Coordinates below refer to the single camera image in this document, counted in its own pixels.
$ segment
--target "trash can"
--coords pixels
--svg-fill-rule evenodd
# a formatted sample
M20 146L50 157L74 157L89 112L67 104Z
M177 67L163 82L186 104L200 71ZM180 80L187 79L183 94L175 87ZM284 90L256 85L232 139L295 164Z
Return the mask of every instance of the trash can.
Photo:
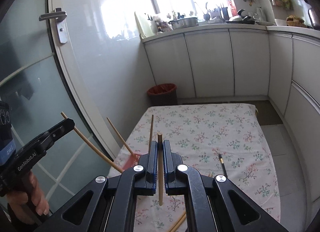
M153 106L174 106L178 104L177 86L172 83L152 87L147 92Z

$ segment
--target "floral pattern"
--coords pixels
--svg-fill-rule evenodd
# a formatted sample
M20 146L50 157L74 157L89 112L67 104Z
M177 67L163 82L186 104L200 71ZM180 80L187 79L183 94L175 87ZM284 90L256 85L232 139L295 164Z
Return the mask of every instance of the floral pattern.
M222 174L222 154L228 178L280 221L280 197L270 149L249 104L208 104L150 107L132 131L127 144L137 154L148 153L151 115L153 140L157 132L170 141L172 152L203 175ZM123 147L115 163L124 166L129 152ZM113 168L109 177L119 175ZM134 231L167 231L185 209L183 196L167 196L159 206L154 197L139 196ZM186 221L177 231L185 231Z

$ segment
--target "cabinet door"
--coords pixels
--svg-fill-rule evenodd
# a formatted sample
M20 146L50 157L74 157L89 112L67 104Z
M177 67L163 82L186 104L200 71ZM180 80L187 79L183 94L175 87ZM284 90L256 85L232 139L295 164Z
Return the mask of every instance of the cabinet door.
M233 96L234 76L228 30L185 34L197 98Z
M318 103L320 103L320 41L293 36L293 77Z
M320 196L320 107L295 82L291 85L284 118L299 144L307 168L311 200L314 201Z
M178 98L195 98L191 65L183 34L145 43L156 84L174 83Z
M267 32L230 29L235 95L268 95L270 50Z
M292 79L292 36L269 33L270 84L269 97L284 115Z

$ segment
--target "metal steamer pot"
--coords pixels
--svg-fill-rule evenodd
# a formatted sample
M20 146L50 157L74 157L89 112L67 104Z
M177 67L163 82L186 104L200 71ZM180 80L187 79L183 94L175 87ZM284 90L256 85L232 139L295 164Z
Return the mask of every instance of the metal steamer pot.
M185 28L185 27L198 26L198 18L197 17L181 18L176 21L170 21L169 24L172 25L172 28L174 30Z

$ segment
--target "door lock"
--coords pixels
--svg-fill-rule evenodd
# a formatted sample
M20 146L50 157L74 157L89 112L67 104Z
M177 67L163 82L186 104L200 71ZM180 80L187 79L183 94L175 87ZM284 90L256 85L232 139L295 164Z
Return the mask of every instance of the door lock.
M47 13L39 16L39 21L54 19L60 44L65 44L68 42L68 33L65 31L66 24L64 19L67 18L67 13L62 11L61 8L56 8L54 12Z

